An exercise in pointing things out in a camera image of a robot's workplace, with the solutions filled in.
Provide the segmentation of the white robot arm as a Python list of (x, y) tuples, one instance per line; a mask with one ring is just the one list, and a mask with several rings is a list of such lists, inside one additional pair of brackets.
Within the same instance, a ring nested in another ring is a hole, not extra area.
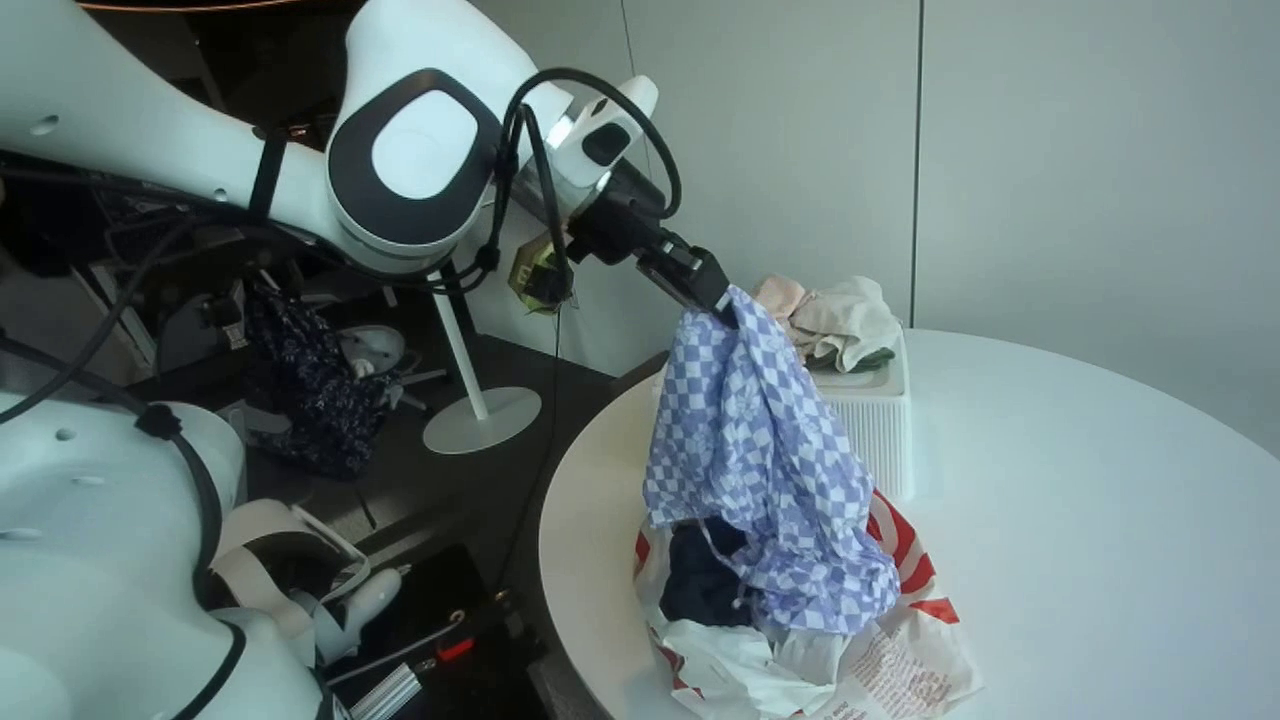
[[(0, 51), (2, 152), (253, 211), (387, 277), (449, 260), (522, 163), (542, 168), (554, 211), (612, 208), (618, 163), (590, 139), (639, 132), (655, 103), (634, 75), (581, 113), (574, 75), (532, 64), (467, 0), (367, 0), (317, 149), (169, 86), (81, 0), (0, 0)], [(2, 553), (0, 720), (339, 720), (317, 669), (401, 574), (285, 597), (235, 538), (232, 468), (205, 460), (171, 407), (84, 420), (139, 435), (145, 455), (105, 519), (69, 463), (21, 468), (42, 533)]]

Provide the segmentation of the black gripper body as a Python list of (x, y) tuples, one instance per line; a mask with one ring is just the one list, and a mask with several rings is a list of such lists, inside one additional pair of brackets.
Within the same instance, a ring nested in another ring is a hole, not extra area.
[(727, 272), (720, 260), (669, 230), (648, 208), (618, 194), (596, 194), (569, 219), (569, 253), (599, 263), (630, 260), (676, 305), (708, 317), (727, 317)]

